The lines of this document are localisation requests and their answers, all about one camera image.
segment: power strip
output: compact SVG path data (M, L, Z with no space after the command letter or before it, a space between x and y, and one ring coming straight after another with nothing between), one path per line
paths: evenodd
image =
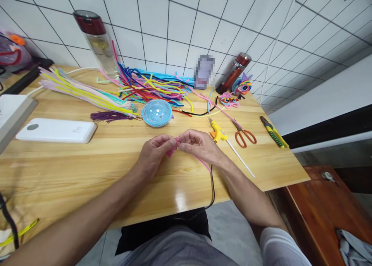
M0 154L37 105L37 101L25 95L0 96Z

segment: white tiled wall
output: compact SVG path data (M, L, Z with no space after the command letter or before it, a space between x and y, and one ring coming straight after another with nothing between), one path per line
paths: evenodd
M0 0L0 27L32 54L71 66L97 62L71 13L99 14L130 67L192 76L200 54L221 77L239 52L253 61L259 100L291 0ZM270 113L372 53L372 0L297 0L272 56L262 106Z

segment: white cable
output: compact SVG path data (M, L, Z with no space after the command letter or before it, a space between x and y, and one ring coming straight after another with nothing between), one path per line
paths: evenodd
M283 25L282 25L282 27L280 28L279 34L276 36L276 39L275 39L275 41L274 41L274 46L272 47L272 50L271 50L271 53L270 53L270 57L269 57L269 61L268 61L268 63L267 63L267 69L266 69L266 72L265 72L265 79L264 79L263 84L262 84L262 86L261 86L260 104L262 103L262 96L263 96L263 90L264 90L263 87L264 87L264 84L266 83L267 72L268 72L268 70L269 70L270 62L271 62L271 55L272 55L272 53L273 53L273 51L274 51L274 48L275 48L276 42L277 42L278 39L279 39L280 33L282 32L282 30L283 30L283 28L284 28L284 25L285 25L285 23L286 23L286 21L287 21L288 15L290 14L290 12L291 12L291 10L292 10L292 7L293 7L293 4L295 3L295 1L296 1L296 0L292 0L291 6L290 6L289 9L288 9L288 12L287 12L286 18L285 18L284 21L283 21Z
M73 73L73 72L77 72L78 70L83 70L83 69L98 69L98 68L96 68L96 67L79 68L79 69L76 69L76 70L72 70L72 71L70 71L70 72L67 72L66 74L70 74L70 73ZM33 93L35 93L35 92L41 90L42 88L44 88L44 87L43 87L43 86L40 86L39 88L36 88L36 89L32 90L31 92L29 92L26 96L30 96L31 94L33 94Z
M36 89L32 90L31 92L29 92L26 96L30 96L31 94L33 94L33 93L35 93L35 92L37 92L37 91L39 91L43 88L44 88L43 86L40 86L39 88L36 88Z
M238 156L239 160L244 164L245 168L248 169L249 173L251 173L253 178L256 178L256 176L252 173L252 171L249 169L249 167L245 164L245 162L242 160L242 158L239 156L235 148L231 145L230 141L227 139L226 142L230 145L231 149L234 151L234 153Z
M96 67L86 67L86 68L79 68L79 69L76 69L76 70L72 70L70 72L67 72L66 74L70 74L70 73L73 73L73 72L77 72L78 70L83 70L83 69L98 69Z

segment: white power bank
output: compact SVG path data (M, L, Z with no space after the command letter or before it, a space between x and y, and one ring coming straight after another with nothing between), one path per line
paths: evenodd
M35 118L15 137L26 141L88 143L96 129L92 122Z

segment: bundle of pipe cleaners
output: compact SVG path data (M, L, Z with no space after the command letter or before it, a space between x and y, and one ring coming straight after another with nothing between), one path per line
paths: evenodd
M51 71L40 69L40 76L43 78L39 82L44 88L57 92L69 94L81 100L85 100L97 107L125 114L128 117L136 118L136 108L131 102L122 100L107 91L85 85L70 78L61 69L50 68Z
M119 97L123 100L129 99L145 104L153 99L167 101L172 107L184 106L180 101L187 98L190 92L188 87L193 86L194 80L188 78L179 78L177 75L148 73L144 70L131 69L124 64L117 63L119 78L112 79L105 75L101 69L100 72L115 85L119 86Z

